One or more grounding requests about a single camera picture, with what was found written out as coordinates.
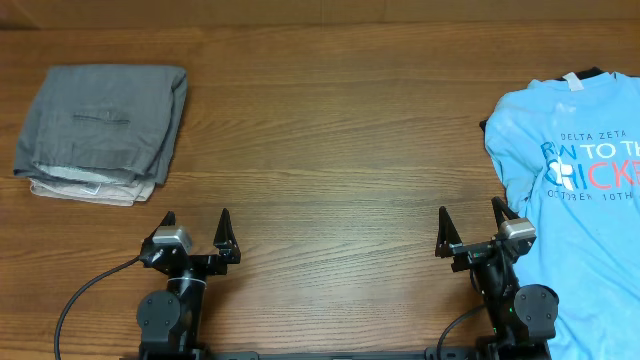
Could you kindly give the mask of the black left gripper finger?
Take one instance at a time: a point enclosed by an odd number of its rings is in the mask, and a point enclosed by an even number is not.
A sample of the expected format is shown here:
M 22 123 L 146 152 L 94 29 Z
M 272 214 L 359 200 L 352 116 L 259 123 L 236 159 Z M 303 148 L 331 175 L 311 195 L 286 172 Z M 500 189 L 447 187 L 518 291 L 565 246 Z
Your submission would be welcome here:
M 239 255 L 239 246 L 233 232 L 230 212 L 227 208 L 222 210 L 213 244 L 218 249 L 220 256 Z
M 176 224 L 175 213 L 173 211 L 168 211 L 164 216 L 164 218 L 161 220 L 159 226 L 160 227 L 174 226 L 175 224 Z

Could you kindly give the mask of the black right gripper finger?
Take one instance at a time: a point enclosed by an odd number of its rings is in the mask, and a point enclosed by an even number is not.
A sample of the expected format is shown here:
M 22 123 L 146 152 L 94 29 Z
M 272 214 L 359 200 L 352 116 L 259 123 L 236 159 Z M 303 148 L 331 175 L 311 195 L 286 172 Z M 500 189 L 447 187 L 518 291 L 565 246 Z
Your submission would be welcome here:
M 435 255 L 440 258 L 453 257 L 462 241 L 445 206 L 439 208 L 438 220 Z
M 507 220 L 518 219 L 519 215 L 498 196 L 491 199 L 496 226 L 500 227 Z

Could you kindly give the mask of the light blue printed t-shirt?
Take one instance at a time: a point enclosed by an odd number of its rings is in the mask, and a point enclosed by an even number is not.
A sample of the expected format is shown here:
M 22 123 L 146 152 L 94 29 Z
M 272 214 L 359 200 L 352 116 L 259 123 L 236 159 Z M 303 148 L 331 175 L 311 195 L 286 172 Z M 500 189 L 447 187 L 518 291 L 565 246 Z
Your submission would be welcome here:
M 559 297 L 555 359 L 639 355 L 639 81 L 605 72 L 505 94 L 485 147 L 536 240 L 522 284 Z

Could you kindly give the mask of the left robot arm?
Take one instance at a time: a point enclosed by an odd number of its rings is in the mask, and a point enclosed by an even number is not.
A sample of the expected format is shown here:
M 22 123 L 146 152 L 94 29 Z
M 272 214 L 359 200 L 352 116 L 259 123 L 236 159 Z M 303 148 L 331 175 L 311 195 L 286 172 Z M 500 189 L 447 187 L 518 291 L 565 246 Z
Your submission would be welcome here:
M 168 212 L 141 246 L 139 261 L 167 276 L 166 288 L 146 295 L 138 305 L 140 359 L 210 359 L 208 345 L 199 341 L 207 279 L 225 275 L 241 261 L 230 213 L 223 209 L 213 245 L 214 254 L 193 255 L 192 239 L 176 216 Z

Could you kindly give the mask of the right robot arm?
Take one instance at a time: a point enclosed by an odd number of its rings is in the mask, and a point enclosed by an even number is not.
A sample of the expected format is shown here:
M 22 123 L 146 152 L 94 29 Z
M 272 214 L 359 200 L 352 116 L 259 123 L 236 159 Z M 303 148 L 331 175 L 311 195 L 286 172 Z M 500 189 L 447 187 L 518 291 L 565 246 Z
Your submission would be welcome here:
M 519 283 L 514 265 L 532 249 L 535 227 L 510 210 L 499 197 L 491 199 L 497 233 L 490 240 L 463 243 L 447 209 L 438 213 L 435 255 L 451 258 L 454 272 L 467 271 L 483 303 L 452 321 L 441 333 L 434 350 L 437 359 L 448 357 L 444 342 L 461 322 L 485 311 L 493 334 L 460 351 L 465 359 L 549 359 L 548 341 L 556 336 L 559 297 L 548 286 Z

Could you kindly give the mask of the folded beige garment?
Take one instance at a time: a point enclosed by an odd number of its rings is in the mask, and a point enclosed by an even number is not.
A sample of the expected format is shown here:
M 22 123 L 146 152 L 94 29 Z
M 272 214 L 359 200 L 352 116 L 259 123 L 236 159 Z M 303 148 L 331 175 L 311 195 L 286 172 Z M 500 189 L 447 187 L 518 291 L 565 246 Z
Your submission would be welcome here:
M 30 179 L 30 191 L 37 196 L 122 207 L 146 202 L 154 188 L 153 181 L 135 180 L 129 185 L 116 185 Z

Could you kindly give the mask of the folded grey trousers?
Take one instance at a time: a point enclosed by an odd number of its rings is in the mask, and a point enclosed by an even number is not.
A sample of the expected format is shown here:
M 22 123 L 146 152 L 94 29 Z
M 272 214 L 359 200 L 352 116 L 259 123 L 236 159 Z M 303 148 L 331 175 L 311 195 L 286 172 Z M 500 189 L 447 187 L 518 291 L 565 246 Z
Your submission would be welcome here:
M 179 66 L 51 67 L 16 145 L 17 177 L 165 183 L 188 90 Z

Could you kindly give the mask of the black garment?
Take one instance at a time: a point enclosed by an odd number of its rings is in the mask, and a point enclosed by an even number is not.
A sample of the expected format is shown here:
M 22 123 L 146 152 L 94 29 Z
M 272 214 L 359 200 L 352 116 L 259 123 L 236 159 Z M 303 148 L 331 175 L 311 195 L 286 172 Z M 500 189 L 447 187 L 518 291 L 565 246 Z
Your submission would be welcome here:
M 483 133 L 487 143 L 637 140 L 639 78 L 593 67 L 534 79 L 500 98 Z

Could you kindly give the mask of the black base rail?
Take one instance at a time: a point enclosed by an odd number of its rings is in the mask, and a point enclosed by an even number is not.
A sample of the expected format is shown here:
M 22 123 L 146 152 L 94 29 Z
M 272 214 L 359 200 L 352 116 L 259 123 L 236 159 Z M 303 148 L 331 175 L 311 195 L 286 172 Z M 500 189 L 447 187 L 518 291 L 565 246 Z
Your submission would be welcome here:
M 437 355 L 435 347 L 421 351 L 388 352 L 331 352 L 331 353 L 295 353 L 295 354 L 259 354 L 257 352 L 196 351 L 192 354 L 136 355 L 123 360 L 162 359 L 162 360 L 476 360 L 482 356 L 472 347 L 443 347 Z

